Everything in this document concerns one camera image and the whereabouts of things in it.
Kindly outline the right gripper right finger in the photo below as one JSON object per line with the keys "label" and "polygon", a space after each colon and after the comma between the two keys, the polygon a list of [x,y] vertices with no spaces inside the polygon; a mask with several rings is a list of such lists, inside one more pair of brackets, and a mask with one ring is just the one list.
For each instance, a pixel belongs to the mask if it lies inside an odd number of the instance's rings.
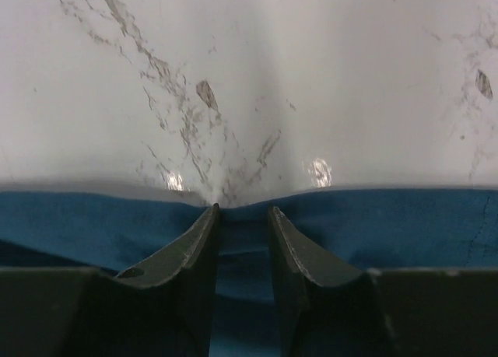
{"label": "right gripper right finger", "polygon": [[268,210],[283,356],[495,356],[497,271],[358,269]]}

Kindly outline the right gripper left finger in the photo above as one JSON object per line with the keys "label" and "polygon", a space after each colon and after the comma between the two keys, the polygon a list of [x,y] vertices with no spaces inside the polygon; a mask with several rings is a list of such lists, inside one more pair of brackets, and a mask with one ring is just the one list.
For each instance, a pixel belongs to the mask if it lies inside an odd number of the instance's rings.
{"label": "right gripper left finger", "polygon": [[207,356],[218,205],[116,276],[97,268],[4,268],[3,356]]}

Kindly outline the blue t shirt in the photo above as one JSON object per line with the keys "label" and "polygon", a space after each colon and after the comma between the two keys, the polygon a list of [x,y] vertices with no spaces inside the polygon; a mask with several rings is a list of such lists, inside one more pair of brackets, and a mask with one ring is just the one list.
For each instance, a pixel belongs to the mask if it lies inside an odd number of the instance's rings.
{"label": "blue t shirt", "polygon": [[[298,230],[358,268],[497,264],[491,190],[317,191],[275,199]],[[268,201],[222,210],[213,356],[277,356]],[[97,266],[118,272],[188,229],[202,209],[98,194],[4,192],[4,266]]]}

